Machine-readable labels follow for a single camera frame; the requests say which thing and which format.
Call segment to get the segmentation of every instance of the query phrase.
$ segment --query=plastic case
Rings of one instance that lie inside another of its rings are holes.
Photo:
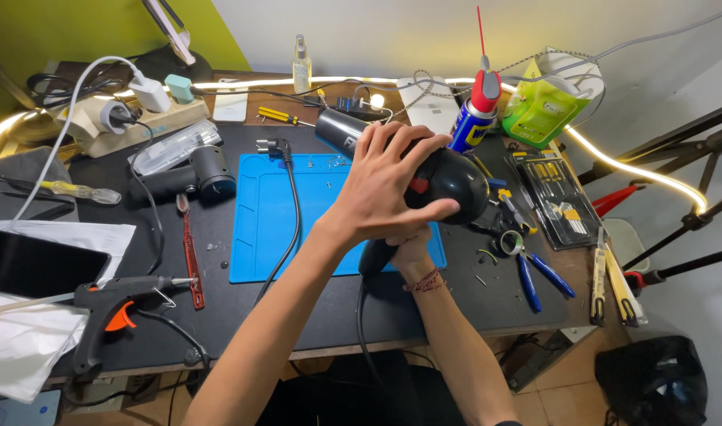
[[[552,149],[514,152],[513,165],[534,203],[550,246],[596,246],[602,221],[564,159]]]
[[[201,120],[165,140],[154,143],[140,153],[134,163],[134,170],[143,176],[173,168],[187,160],[190,153],[202,145],[214,145],[222,140],[214,123]],[[132,164],[134,155],[127,161]]]

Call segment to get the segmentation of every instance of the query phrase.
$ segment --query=tiled floor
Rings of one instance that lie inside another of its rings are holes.
[[[490,338],[487,343],[494,353],[510,345],[511,337]],[[514,404],[519,420],[524,426],[600,426],[603,424],[608,406],[595,381],[593,361],[598,352],[628,344],[628,336],[623,328],[606,327],[594,330],[578,347],[554,365],[536,381],[514,395]],[[426,346],[409,348],[416,353],[428,356],[435,365],[437,360]],[[427,365],[422,357],[406,354],[411,364]],[[297,362],[304,372],[326,370],[331,358],[304,359]],[[178,373],[162,376],[162,386],[174,383]],[[284,380],[297,376],[289,364],[285,365]],[[155,401],[139,405],[125,411],[87,415],[65,415],[60,426],[162,426],[168,419],[168,407],[172,392],[159,395]],[[190,404],[190,395],[180,389],[175,394],[172,424],[179,425],[185,417]]]

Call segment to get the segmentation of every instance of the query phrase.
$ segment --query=red spray cap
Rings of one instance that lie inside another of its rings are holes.
[[[500,99],[500,76],[489,69],[489,59],[482,55],[482,69],[477,72],[474,88],[471,90],[471,104],[479,112],[488,114],[495,110]]]

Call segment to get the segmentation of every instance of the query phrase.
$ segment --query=desk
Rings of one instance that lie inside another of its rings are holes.
[[[265,79],[263,74],[244,73],[217,74],[222,77],[241,80]],[[347,82],[325,89],[331,101],[338,95],[352,95],[356,83]],[[270,86],[269,90],[291,92],[291,86]],[[403,102],[396,92],[385,92],[386,107],[398,111]],[[213,97],[206,102],[213,107]],[[237,175],[237,163],[240,153],[253,153],[255,139],[272,136],[264,130],[277,132],[283,129],[290,139],[295,141],[295,152],[333,152],[328,146],[312,137],[313,130],[305,127],[291,127],[274,121],[263,124],[256,118],[259,106],[295,114],[303,121],[314,122],[318,114],[316,108],[303,107],[299,102],[266,94],[250,94],[246,125],[222,124],[220,134],[224,140],[224,152],[228,162]],[[405,113],[398,116],[408,122]],[[502,152],[500,142],[507,140],[485,141],[479,146],[478,154],[497,178],[513,181],[515,178],[500,170]],[[100,159],[85,159],[74,163],[70,169],[75,183],[92,187],[108,187],[126,193],[129,180],[127,157],[134,151],[132,147],[107,155]],[[125,255],[125,260],[117,271],[117,276],[144,274],[156,253],[157,236],[153,228],[149,208],[140,208],[131,200],[123,200],[119,206],[106,207],[91,203],[82,203],[80,215],[83,221],[103,223],[135,224],[138,228]],[[515,197],[524,203],[521,196]],[[222,204],[207,206],[197,200],[191,203],[190,222],[198,254],[198,263],[203,275],[203,288],[206,307],[194,311],[188,291],[173,295],[178,307],[165,315],[185,327],[203,344],[214,358],[218,358],[229,340],[252,309],[253,301],[261,283],[229,284],[228,269],[221,268],[223,261],[230,259],[230,244],[233,226],[234,199]],[[187,276],[185,256],[182,248],[182,220],[176,212],[173,202],[159,207],[159,217],[166,232],[166,248],[162,265],[157,273],[164,275]],[[578,248],[563,252],[553,252],[543,232],[527,240],[527,246],[537,251],[563,276],[576,291],[577,297],[570,301],[563,299],[552,285],[533,271],[540,300],[545,311],[538,315],[530,313],[518,284],[517,267],[512,259],[501,260],[500,272],[491,273],[491,264],[478,265],[478,256],[474,251],[482,248],[488,237],[478,236],[459,227],[440,225],[443,244],[446,249],[449,268],[443,272],[451,283],[452,294],[466,318],[483,336],[501,336],[507,334],[530,333],[556,330],[558,328],[580,327],[589,324],[589,287],[592,270],[592,255],[589,248]],[[222,247],[207,250],[206,245]],[[492,288],[485,289],[475,278],[474,268],[480,276],[490,283]],[[370,294],[366,302],[365,332],[369,350],[384,350],[425,344],[421,318],[410,295],[404,293],[395,274],[381,275],[370,283]],[[359,353],[360,347],[355,332],[355,309],[358,295],[359,276],[333,277],[320,297],[291,359],[313,358],[318,356]],[[149,303],[146,308],[158,307]],[[617,312],[612,297],[608,297],[607,310],[613,316]],[[165,324],[146,318],[137,319],[138,328],[109,334],[103,347],[104,361],[101,376],[123,376],[129,374],[148,374],[175,371],[189,368],[181,363],[189,344]],[[63,357],[53,369],[51,382],[57,377],[68,376],[71,355]]]

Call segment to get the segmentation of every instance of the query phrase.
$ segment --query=green wall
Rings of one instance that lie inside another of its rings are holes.
[[[210,0],[168,0],[190,31],[190,48],[214,69],[250,71]],[[0,64],[19,85],[49,60],[91,62],[164,45],[140,0],[0,0]],[[0,88],[0,120],[17,105]]]

